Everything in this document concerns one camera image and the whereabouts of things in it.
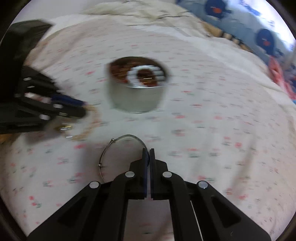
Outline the thin silver wire bangle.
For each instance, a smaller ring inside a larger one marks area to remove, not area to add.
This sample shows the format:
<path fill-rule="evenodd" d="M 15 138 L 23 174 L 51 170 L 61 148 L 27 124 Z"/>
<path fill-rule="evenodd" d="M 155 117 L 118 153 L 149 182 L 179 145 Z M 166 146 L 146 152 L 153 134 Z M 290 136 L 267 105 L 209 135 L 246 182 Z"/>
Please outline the thin silver wire bangle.
<path fill-rule="evenodd" d="M 146 144 L 132 134 L 112 138 L 104 148 L 98 161 L 98 173 L 103 183 L 112 181 L 117 175 L 127 171 L 130 164 L 142 158 Z"/>

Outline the round silver metal tin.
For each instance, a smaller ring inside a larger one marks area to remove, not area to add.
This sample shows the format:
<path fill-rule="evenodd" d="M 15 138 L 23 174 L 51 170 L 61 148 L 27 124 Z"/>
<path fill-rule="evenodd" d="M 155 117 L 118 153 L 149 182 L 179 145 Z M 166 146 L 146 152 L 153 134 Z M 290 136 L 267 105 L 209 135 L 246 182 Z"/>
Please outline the round silver metal tin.
<path fill-rule="evenodd" d="M 106 65 L 108 94 L 114 107 L 129 113 L 156 109 L 170 77 L 163 64 L 151 58 L 128 56 Z"/>

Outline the cherry print bed sheet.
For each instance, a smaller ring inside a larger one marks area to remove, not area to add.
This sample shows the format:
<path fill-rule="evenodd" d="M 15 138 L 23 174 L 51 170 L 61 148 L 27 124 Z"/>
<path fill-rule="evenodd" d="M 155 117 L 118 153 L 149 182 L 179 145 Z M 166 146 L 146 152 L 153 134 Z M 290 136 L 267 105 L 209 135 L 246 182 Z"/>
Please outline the cherry print bed sheet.
<path fill-rule="evenodd" d="M 30 233 L 92 180 L 112 138 L 139 137 L 184 180 L 209 182 L 276 240 L 295 213 L 295 105 L 269 78 L 237 69 L 220 50 L 232 42 L 161 26 L 128 26 L 110 16 L 45 37 L 27 63 L 91 105 L 67 140 L 54 128 L 23 133 L 1 147 L 1 196 Z M 106 65 L 144 56 L 163 63 L 169 84 L 147 113 L 114 107 Z"/>

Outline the striped white duvet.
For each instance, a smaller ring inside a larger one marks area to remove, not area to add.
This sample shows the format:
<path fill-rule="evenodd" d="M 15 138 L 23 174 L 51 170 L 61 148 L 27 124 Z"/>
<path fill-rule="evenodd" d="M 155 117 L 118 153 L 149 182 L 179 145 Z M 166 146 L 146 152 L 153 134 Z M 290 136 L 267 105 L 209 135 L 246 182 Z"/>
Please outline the striped white duvet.
<path fill-rule="evenodd" d="M 220 50 L 228 64 L 254 74 L 255 65 L 263 62 L 270 78 L 295 98 L 295 34 L 267 1 L 113 1 L 83 14 L 160 20 L 190 36 L 227 39 L 247 51 Z"/>

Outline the striped tan pillow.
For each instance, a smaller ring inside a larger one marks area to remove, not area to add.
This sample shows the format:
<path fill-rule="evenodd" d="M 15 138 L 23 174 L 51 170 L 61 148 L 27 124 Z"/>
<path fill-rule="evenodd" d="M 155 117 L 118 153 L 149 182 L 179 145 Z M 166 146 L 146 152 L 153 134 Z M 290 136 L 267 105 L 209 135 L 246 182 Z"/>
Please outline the striped tan pillow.
<path fill-rule="evenodd" d="M 241 49 L 254 54 L 258 47 L 255 42 L 255 31 L 237 20 L 203 22 L 203 27 L 214 37 L 225 38 L 234 42 Z"/>

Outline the pink cloth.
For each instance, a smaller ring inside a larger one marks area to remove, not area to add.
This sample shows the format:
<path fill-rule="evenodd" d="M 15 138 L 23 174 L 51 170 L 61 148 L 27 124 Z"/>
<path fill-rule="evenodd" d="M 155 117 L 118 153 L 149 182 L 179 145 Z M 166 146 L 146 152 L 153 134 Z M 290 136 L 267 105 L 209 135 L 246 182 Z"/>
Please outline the pink cloth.
<path fill-rule="evenodd" d="M 274 57 L 269 58 L 268 69 L 272 81 L 277 84 L 292 101 L 295 101 L 295 92 L 292 86 L 285 80 L 283 70 Z"/>

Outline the blue whale curtain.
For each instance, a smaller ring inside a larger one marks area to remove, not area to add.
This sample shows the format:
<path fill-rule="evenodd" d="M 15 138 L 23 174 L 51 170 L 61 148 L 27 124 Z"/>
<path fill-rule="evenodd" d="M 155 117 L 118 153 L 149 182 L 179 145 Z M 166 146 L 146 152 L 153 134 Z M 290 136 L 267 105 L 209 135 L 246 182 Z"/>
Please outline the blue whale curtain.
<path fill-rule="evenodd" d="M 198 18 L 231 34 L 260 58 L 292 54 L 295 38 L 267 1 L 176 1 Z"/>

